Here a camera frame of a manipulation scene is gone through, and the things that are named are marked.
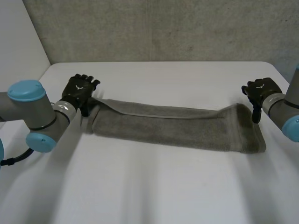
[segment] robotic arm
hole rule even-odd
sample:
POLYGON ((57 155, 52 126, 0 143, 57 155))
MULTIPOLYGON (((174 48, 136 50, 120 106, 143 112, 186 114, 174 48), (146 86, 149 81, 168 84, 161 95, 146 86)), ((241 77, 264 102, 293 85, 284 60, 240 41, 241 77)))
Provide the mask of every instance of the robotic arm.
MULTIPOLYGON (((77 109, 85 107, 93 91, 100 83, 92 76, 76 74, 65 87, 62 98, 51 105, 46 91, 40 82, 25 80, 13 84, 8 92, 0 92, 0 122, 24 120, 30 133, 26 137, 29 150, 21 155, 28 157, 33 151, 52 151, 74 119, 77 109)), ((3 146, 0 141, 0 161, 3 159, 3 146)), ((13 165, 20 157, 1 161, 3 165, 13 165)))
POLYGON ((286 94, 271 78, 249 81, 242 92, 253 105, 254 123, 259 123, 262 108, 286 137, 299 142, 299 66, 286 94))

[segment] towel fold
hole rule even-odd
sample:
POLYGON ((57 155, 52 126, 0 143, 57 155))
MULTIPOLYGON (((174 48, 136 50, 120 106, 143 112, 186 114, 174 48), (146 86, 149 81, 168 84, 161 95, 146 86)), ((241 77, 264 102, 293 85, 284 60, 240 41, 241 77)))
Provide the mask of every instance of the towel fold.
POLYGON ((87 130, 96 135, 247 154, 266 150, 259 126, 242 104, 212 111, 97 100, 87 122, 87 130))

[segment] concrete wall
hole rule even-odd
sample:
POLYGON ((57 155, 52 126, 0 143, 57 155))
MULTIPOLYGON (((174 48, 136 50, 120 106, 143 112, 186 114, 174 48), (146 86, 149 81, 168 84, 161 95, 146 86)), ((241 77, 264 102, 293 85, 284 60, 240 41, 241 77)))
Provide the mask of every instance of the concrete wall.
POLYGON ((23 0, 51 63, 299 62, 298 0, 23 0))

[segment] light blue joint cap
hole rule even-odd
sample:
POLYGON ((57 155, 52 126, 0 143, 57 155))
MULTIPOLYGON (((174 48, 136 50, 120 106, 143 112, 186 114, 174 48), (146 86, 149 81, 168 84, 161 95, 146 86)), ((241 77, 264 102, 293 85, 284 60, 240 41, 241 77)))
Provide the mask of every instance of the light blue joint cap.
POLYGON ((299 115, 288 119, 282 127, 282 133, 290 140, 299 142, 299 115))
POLYGON ((3 148, 2 141, 0 139, 0 161, 3 160, 3 158, 4 158, 4 148, 3 148))
POLYGON ((40 153, 48 153, 56 146, 55 140, 40 133, 29 133, 26 137, 29 148, 40 153))
POLYGON ((37 80, 24 80, 13 84, 7 91, 9 98, 20 102, 30 102, 41 99, 46 90, 37 80))

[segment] white wall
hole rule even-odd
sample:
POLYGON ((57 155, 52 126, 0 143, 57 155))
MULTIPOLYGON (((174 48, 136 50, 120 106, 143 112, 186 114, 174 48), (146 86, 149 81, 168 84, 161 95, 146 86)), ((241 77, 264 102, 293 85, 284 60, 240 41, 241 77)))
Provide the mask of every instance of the white wall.
POLYGON ((0 91, 39 79, 49 66, 22 0, 0 0, 0 91))

